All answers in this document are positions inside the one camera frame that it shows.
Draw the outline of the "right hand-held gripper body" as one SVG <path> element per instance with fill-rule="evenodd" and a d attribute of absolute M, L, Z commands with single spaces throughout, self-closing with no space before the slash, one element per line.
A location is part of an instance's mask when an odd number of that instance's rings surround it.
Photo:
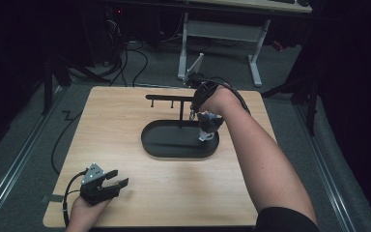
<path fill-rule="evenodd" d="M 198 112 L 201 105 L 215 92 L 217 88 L 217 83 L 199 73 L 203 58 L 204 54 L 200 53 L 199 57 L 185 72 L 185 85 L 195 90 L 190 106 L 192 112 Z"/>

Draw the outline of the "black hook rack with tray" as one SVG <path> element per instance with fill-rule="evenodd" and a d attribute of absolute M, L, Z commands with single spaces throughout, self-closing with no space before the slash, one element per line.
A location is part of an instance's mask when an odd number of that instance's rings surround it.
<path fill-rule="evenodd" d="M 184 119 L 185 102 L 192 97 L 146 95 L 145 98 L 155 101 L 179 102 L 178 120 L 155 120 L 149 123 L 141 133 L 144 150 L 158 159 L 205 159 L 211 156 L 219 144 L 219 133 L 209 141 L 200 141 L 200 128 L 197 121 Z"/>

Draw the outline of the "person's left hand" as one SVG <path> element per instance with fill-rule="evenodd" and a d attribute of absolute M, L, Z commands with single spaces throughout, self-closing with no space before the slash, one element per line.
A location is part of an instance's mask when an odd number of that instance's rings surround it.
<path fill-rule="evenodd" d="M 77 197 L 71 206 L 70 222 L 66 232 L 89 232 L 109 203 L 110 200 L 106 200 L 91 205 L 82 197 Z"/>

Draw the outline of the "black metal stand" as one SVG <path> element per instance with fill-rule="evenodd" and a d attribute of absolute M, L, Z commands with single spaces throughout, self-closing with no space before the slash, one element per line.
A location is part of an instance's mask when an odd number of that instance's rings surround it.
<path fill-rule="evenodd" d="M 52 107 L 53 79 L 56 79 L 61 87 L 71 85 L 68 61 L 62 56 L 49 56 L 44 62 L 43 115 L 46 115 Z"/>
<path fill-rule="evenodd" d="M 279 93 L 292 93 L 291 103 L 294 105 L 307 105 L 305 115 L 305 126 L 308 132 L 314 136 L 314 120 L 317 113 L 316 103 L 318 97 L 318 76 L 303 76 L 292 80 L 287 80 L 285 83 L 262 93 L 263 98 L 269 98 Z"/>

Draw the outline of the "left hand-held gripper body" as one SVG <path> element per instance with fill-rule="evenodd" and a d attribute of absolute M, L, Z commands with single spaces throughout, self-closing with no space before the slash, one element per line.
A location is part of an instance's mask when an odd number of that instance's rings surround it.
<path fill-rule="evenodd" d="M 117 197 L 120 191 L 112 190 L 110 187 L 104 187 L 102 184 L 106 180 L 105 172 L 96 163 L 92 163 L 84 174 L 80 182 L 80 196 L 89 204 L 97 205 L 102 201 Z"/>

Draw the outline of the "black sleeve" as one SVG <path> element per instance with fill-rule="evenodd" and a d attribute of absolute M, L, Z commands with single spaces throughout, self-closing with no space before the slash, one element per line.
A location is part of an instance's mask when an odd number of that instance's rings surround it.
<path fill-rule="evenodd" d="M 320 232 L 317 224 L 295 210 L 269 207 L 262 210 L 253 232 Z"/>

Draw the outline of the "black and white plush toy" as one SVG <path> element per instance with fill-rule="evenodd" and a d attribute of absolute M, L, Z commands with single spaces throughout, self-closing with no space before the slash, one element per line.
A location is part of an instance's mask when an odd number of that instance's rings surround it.
<path fill-rule="evenodd" d="M 199 140 L 209 141 L 214 138 L 215 133 L 222 126 L 224 119 L 220 115 L 205 111 L 197 114 L 198 125 L 200 128 Z"/>

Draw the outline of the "white-legged desk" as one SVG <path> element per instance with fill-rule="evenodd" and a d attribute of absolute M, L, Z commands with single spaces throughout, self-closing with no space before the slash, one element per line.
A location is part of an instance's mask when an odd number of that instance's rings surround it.
<path fill-rule="evenodd" d="M 305 14 L 312 12 L 310 6 L 303 6 L 300 0 L 185 0 L 190 3 L 207 3 L 218 7 L 235 7 L 241 10 L 257 10 L 260 13 Z M 262 80 L 257 67 L 257 59 L 263 46 L 265 37 L 271 24 L 267 16 L 261 26 L 249 26 L 237 22 L 214 22 L 212 20 L 189 19 L 188 13 L 184 14 L 182 50 L 180 53 L 178 78 L 186 80 L 191 71 L 197 70 L 202 63 L 204 54 L 201 53 L 193 65 L 186 67 L 186 45 L 188 37 L 220 39 L 227 41 L 255 43 L 253 53 L 247 56 L 253 83 L 256 87 L 262 86 Z"/>

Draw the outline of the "dark computer tower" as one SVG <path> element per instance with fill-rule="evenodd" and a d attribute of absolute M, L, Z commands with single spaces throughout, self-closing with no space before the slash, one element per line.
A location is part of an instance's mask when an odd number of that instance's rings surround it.
<path fill-rule="evenodd" d="M 111 46 L 110 62 L 116 63 L 125 44 L 124 12 L 120 7 L 106 6 L 105 25 Z"/>

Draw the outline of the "person's right hand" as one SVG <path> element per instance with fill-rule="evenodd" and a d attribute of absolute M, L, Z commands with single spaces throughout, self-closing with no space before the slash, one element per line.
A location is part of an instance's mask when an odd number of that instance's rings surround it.
<path fill-rule="evenodd" d="M 246 113 L 238 98 L 225 87 L 218 87 L 202 104 L 200 111 L 209 111 L 222 116 L 225 120 L 232 117 L 239 117 Z"/>

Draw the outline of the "metal floor rail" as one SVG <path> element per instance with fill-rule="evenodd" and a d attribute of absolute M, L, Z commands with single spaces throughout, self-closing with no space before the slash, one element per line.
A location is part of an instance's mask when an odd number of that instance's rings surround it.
<path fill-rule="evenodd" d="M 343 201 L 343 197 L 334 182 L 332 175 L 328 169 L 328 165 L 324 159 L 322 150 L 317 142 L 317 139 L 312 135 L 306 125 L 306 116 L 301 106 L 293 106 L 297 117 L 299 118 L 302 129 L 304 130 L 307 140 L 312 148 L 314 159 L 317 163 L 317 169 L 320 173 L 324 188 L 328 195 L 330 205 L 339 222 L 342 232 L 356 232 L 355 225 L 350 218 L 347 207 Z"/>
<path fill-rule="evenodd" d="M 0 142 L 0 209 L 29 160 L 54 107 L 67 91 L 67 87 L 56 87 L 48 109 L 43 106 L 43 90 L 36 92 L 4 134 Z"/>

